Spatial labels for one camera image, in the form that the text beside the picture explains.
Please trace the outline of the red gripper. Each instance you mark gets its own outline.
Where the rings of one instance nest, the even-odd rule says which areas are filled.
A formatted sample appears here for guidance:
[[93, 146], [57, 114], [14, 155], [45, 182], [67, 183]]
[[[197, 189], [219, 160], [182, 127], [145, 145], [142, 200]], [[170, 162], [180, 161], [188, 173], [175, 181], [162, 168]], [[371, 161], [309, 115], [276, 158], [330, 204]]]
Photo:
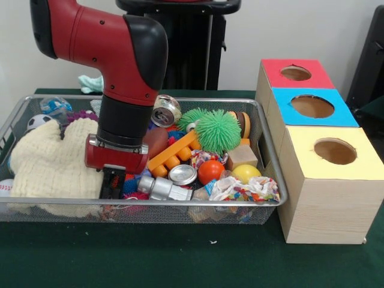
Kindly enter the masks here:
[[121, 148], [108, 145], [97, 139], [96, 134], [89, 134], [85, 145], [85, 166], [103, 170], [100, 199], [111, 198], [111, 169], [118, 169], [116, 175], [116, 195], [120, 199], [124, 191], [125, 173], [140, 174], [149, 159], [149, 147], [142, 144], [138, 148]]

